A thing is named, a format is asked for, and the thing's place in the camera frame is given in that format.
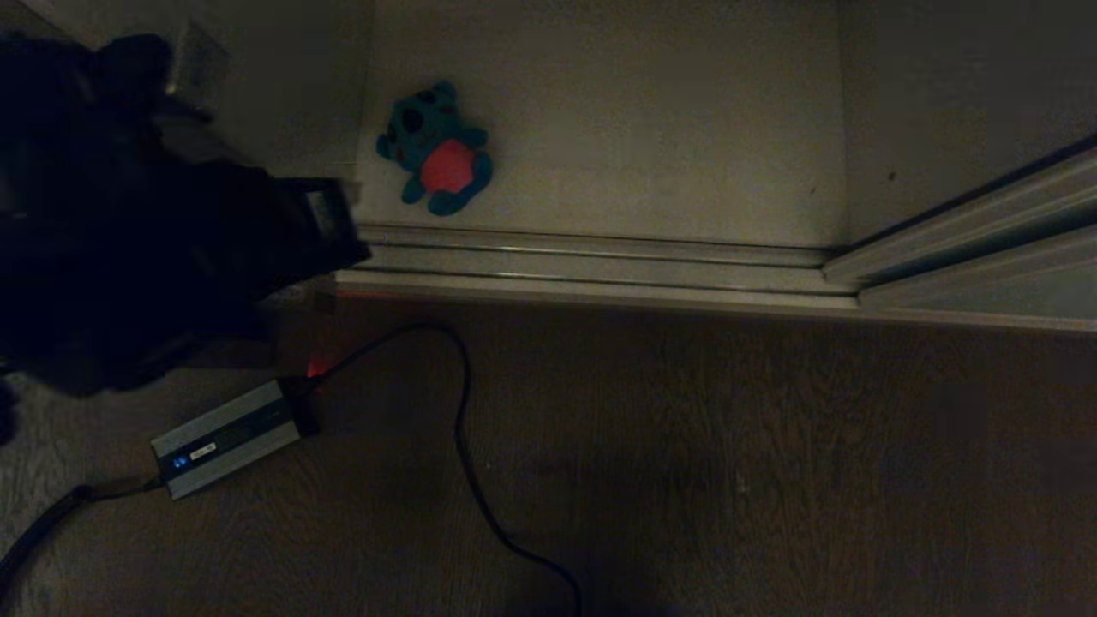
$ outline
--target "black cable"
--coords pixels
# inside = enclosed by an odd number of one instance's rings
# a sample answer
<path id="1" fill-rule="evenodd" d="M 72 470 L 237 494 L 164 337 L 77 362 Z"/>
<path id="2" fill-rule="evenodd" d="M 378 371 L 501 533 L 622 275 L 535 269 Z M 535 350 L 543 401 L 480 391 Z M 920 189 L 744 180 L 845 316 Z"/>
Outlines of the black cable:
<path id="1" fill-rule="evenodd" d="M 54 505 L 49 506 L 46 512 L 42 513 L 42 515 L 39 515 L 38 518 L 31 524 L 26 531 L 23 531 L 23 535 L 15 540 L 15 543 L 8 549 L 3 559 L 0 560 L 0 606 L 4 605 L 8 591 L 11 588 L 11 585 L 15 580 L 15 575 L 19 574 L 20 569 L 24 563 L 26 563 L 26 560 L 30 559 L 34 549 L 49 536 L 54 528 L 56 528 L 77 508 L 83 504 L 120 500 L 131 495 L 147 493 L 149 491 L 155 491 L 160 486 L 163 486 L 163 481 L 157 476 L 136 489 L 118 493 L 101 493 L 87 485 L 80 485 L 69 491 L 67 495 L 58 500 Z"/>
<path id="2" fill-rule="evenodd" d="M 491 513 L 491 507 L 487 503 L 487 497 L 484 496 L 484 490 L 480 487 L 479 479 L 476 476 L 476 468 L 473 465 L 473 457 L 468 451 L 468 442 L 465 438 L 465 417 L 467 416 L 468 411 L 468 396 L 472 393 L 473 388 L 472 362 L 468 359 L 468 349 L 465 347 L 465 341 L 461 339 L 456 332 L 449 326 L 431 323 L 410 324 L 396 328 L 372 343 L 362 346 L 362 348 L 354 351 L 350 356 L 347 356 L 347 358 L 324 373 L 312 378 L 309 380 L 310 388 L 308 391 L 319 388 L 336 373 L 346 369 L 362 356 L 365 356 L 394 338 L 411 332 L 434 332 L 441 334 L 453 343 L 453 345 L 457 348 L 457 352 L 461 355 L 463 378 L 461 382 L 461 402 L 457 403 L 457 415 L 453 424 L 453 442 L 457 450 L 457 458 L 461 460 L 461 468 L 465 473 L 465 480 L 468 482 L 468 489 L 472 491 L 473 498 L 476 501 L 476 506 L 479 507 L 480 514 L 484 515 L 484 520 L 487 521 L 487 526 L 491 529 L 491 532 L 499 540 L 499 542 L 507 548 L 507 550 L 518 557 L 521 557 L 522 559 L 532 561 L 538 565 L 551 570 L 563 579 L 564 582 L 572 588 L 572 598 L 574 601 L 573 614 L 575 617 L 581 617 L 583 587 L 579 585 L 579 581 L 576 580 L 576 577 L 563 565 L 523 549 L 507 537 L 507 532 L 504 531 L 502 526 L 499 525 L 499 520 L 495 517 L 495 514 Z"/>

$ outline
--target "laptop charger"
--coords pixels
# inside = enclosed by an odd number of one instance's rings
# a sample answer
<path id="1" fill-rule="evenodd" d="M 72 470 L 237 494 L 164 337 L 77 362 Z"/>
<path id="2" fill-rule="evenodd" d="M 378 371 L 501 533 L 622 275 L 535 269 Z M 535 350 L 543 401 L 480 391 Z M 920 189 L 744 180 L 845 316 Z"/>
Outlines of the laptop charger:
<path id="1" fill-rule="evenodd" d="M 299 396 L 301 383 L 269 381 L 152 439 L 157 468 L 171 498 L 185 497 L 316 433 Z"/>

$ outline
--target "stuffed toy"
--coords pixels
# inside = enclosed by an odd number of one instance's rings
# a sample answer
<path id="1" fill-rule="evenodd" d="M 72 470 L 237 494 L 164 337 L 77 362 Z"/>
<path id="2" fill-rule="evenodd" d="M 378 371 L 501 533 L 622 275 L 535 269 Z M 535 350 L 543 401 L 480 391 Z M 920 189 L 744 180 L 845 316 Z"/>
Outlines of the stuffed toy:
<path id="1" fill-rule="evenodd" d="M 388 131 L 377 137 L 377 154 L 412 173 L 404 186 L 404 203 L 433 193 L 431 213 L 449 216 L 491 181 L 491 158 L 475 152 L 487 132 L 465 128 L 457 115 L 457 91 L 448 81 L 398 101 Z"/>

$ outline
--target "hardwood floor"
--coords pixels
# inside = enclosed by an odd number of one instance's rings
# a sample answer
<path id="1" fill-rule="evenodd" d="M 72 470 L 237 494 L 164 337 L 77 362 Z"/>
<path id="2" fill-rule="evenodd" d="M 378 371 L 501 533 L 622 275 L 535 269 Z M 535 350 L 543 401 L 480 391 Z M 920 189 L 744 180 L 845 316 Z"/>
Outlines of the hardwood floor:
<path id="1" fill-rule="evenodd" d="M 553 307 L 346 302 L 330 363 L 415 317 L 467 339 L 467 431 L 513 538 L 588 615 L 1093 615 L 1097 339 Z M 284 346 L 301 370 L 309 337 Z M 14 615 L 566 615 L 499 547 L 451 442 L 446 341 L 325 385 L 325 433 L 192 497 L 78 513 Z M 72 402 L 19 382 L 0 545 L 148 439 L 278 371 L 181 370 Z"/>

